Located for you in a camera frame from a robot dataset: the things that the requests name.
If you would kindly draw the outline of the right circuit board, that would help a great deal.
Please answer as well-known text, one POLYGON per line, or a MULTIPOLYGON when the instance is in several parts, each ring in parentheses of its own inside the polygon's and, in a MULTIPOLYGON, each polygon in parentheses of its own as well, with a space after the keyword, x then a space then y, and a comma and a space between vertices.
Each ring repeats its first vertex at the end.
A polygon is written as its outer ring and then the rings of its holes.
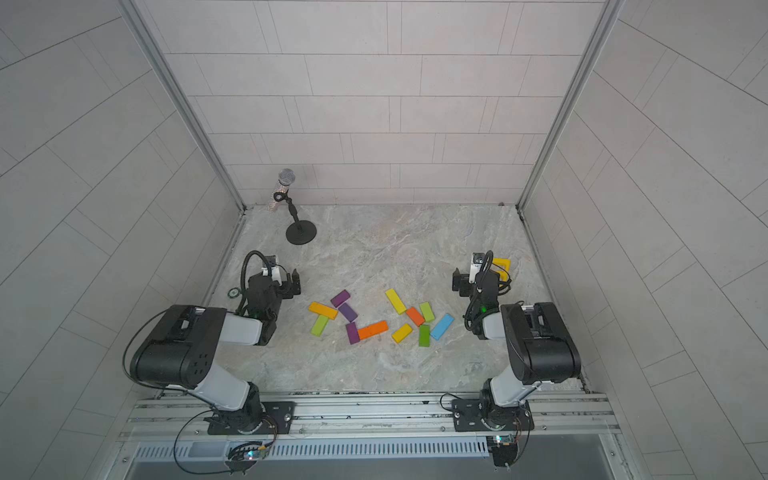
POLYGON ((518 441, 511 436, 489 436, 487 448, 493 465, 497 468, 511 468, 518 459, 518 441))

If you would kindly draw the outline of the red-orange block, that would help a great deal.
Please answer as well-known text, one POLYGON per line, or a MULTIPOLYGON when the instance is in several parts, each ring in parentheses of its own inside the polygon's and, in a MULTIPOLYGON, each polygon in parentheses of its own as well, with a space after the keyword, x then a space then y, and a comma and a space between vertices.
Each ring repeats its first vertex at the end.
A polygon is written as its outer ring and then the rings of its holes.
POLYGON ((425 319, 423 315, 420 313, 420 311, 415 308, 411 307, 406 310, 406 315, 409 317, 409 319, 417 326, 420 327, 425 323, 425 319))

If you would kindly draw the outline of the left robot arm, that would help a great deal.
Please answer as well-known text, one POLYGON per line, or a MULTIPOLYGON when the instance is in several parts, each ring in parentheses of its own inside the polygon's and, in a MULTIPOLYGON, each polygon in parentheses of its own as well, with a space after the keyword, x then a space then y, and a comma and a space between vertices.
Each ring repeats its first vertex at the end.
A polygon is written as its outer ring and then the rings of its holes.
POLYGON ((173 305, 137 348, 129 375, 152 387, 179 388, 211 406, 205 419, 210 435, 287 434, 295 404, 264 403, 254 383, 221 367, 215 355, 222 344, 268 345, 282 301, 300 293, 297 271, 279 281, 258 274, 248 280, 243 314, 221 307, 173 305))

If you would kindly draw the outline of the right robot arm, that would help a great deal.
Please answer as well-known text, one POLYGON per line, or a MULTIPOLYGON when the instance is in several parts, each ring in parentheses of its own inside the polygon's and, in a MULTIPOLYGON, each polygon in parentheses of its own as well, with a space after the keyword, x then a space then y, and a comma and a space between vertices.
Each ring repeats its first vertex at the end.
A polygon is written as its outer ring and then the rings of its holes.
POLYGON ((501 304, 500 275, 492 270, 474 277, 458 270, 452 290, 469 300, 465 328, 481 340, 502 340, 508 364, 486 380, 478 403, 458 408, 459 415, 487 430, 530 430, 527 399, 542 384, 576 378, 581 357, 556 305, 538 302, 501 304))

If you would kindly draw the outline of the yellow triangle frame piece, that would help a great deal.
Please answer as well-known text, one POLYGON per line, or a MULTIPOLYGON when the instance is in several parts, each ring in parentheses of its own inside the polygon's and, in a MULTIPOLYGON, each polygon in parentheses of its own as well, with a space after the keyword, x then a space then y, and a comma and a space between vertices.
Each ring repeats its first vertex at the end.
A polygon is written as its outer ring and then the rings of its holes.
POLYGON ((493 269, 499 273, 502 282, 510 280, 511 261, 509 259, 494 258, 492 260, 492 265, 493 269))

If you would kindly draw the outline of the microphone on black stand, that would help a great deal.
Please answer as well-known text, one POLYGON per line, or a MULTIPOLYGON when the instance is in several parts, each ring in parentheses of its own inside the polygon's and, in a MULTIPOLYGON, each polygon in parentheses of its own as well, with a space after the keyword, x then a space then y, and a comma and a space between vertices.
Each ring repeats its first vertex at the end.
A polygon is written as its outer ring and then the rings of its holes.
POLYGON ((278 183, 272 193, 271 206, 276 208, 280 203, 284 203, 288 207, 292 223, 286 229, 286 240, 292 245, 306 245, 315 239, 317 228, 310 220, 299 218, 298 209, 289 195, 290 186, 295 180, 296 176, 292 169, 286 168, 279 172, 278 183))

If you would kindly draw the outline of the lime green small block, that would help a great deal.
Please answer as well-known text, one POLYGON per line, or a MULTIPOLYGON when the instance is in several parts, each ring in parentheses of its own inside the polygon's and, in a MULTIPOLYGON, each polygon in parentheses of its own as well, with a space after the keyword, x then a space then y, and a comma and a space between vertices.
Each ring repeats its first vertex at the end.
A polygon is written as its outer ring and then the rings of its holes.
POLYGON ((319 315, 314 325, 312 326, 310 333, 316 337, 320 337, 323 334, 329 321, 330 319, 328 317, 319 315))

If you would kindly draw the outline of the yellow short block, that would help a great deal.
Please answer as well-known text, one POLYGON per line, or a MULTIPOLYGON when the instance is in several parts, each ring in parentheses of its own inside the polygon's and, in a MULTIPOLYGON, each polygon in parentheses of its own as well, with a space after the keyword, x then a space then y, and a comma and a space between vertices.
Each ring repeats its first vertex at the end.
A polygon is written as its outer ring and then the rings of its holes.
POLYGON ((405 338, 407 338, 413 332, 413 328, 410 324, 405 324, 398 328, 393 334, 392 339, 396 344, 400 344, 405 338))

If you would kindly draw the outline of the purple block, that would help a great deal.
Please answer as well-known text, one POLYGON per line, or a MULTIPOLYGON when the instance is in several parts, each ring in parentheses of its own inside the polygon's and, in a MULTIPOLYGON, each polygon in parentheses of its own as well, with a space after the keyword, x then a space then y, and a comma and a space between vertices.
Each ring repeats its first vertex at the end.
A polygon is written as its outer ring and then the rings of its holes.
POLYGON ((348 322, 354 322, 358 318, 357 312, 348 303, 341 304, 338 311, 348 322))
POLYGON ((350 344, 354 345, 360 341, 359 331, 354 323, 348 323, 346 325, 346 332, 350 344))
POLYGON ((351 298, 350 293, 347 290, 342 290, 331 299, 331 304, 334 308, 339 308, 351 298))

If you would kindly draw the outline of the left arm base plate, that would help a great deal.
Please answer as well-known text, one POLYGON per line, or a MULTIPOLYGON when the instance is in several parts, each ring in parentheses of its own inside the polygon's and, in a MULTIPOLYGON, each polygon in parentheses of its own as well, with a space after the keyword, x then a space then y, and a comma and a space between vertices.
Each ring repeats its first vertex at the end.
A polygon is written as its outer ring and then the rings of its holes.
POLYGON ((209 435, 288 434, 296 403, 267 401, 253 411, 250 405, 233 412, 214 413, 204 418, 209 435))

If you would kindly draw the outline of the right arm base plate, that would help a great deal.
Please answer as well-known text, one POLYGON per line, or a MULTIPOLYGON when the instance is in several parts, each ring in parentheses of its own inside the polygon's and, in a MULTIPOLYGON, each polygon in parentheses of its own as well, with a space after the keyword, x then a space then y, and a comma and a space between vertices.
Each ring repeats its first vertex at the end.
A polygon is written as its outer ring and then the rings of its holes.
POLYGON ((498 407, 481 399, 452 399, 449 406, 457 432, 528 432, 535 428, 523 406, 498 407))

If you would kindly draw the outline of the amber long block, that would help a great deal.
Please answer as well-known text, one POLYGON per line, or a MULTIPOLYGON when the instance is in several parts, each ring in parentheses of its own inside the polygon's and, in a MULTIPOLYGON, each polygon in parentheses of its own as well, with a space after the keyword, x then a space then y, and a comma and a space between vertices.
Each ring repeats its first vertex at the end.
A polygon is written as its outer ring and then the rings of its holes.
POLYGON ((338 311, 336 309, 317 302, 312 302, 309 305, 308 310, 314 314, 324 316, 330 320, 335 319, 338 315, 338 311))

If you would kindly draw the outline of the left circuit board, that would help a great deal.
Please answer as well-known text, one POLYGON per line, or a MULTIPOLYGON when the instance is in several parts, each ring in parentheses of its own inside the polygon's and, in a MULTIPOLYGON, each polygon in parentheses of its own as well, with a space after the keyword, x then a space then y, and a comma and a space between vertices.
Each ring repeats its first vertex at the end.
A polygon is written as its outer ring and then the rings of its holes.
POLYGON ((265 459, 269 450, 270 447, 260 441, 235 446, 227 453, 225 465, 232 473, 245 474, 260 460, 265 459))

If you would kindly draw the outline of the lime green flat block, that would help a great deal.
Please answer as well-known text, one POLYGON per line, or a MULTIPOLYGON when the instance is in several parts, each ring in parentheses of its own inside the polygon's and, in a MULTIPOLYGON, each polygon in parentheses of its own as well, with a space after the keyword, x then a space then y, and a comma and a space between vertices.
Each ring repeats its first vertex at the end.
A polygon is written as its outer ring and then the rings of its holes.
POLYGON ((434 312, 431 308, 431 305, 429 302, 423 302, 419 305, 419 310, 421 312, 422 317, 426 322, 432 322, 435 320, 434 312))

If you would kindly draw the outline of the yellow long block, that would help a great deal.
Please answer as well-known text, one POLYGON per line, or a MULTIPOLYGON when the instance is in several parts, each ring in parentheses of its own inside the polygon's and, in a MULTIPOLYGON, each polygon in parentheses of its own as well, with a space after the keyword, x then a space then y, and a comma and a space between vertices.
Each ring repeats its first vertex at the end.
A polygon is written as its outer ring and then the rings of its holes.
POLYGON ((394 289, 389 289, 385 295, 398 315, 406 312, 407 308, 394 289))

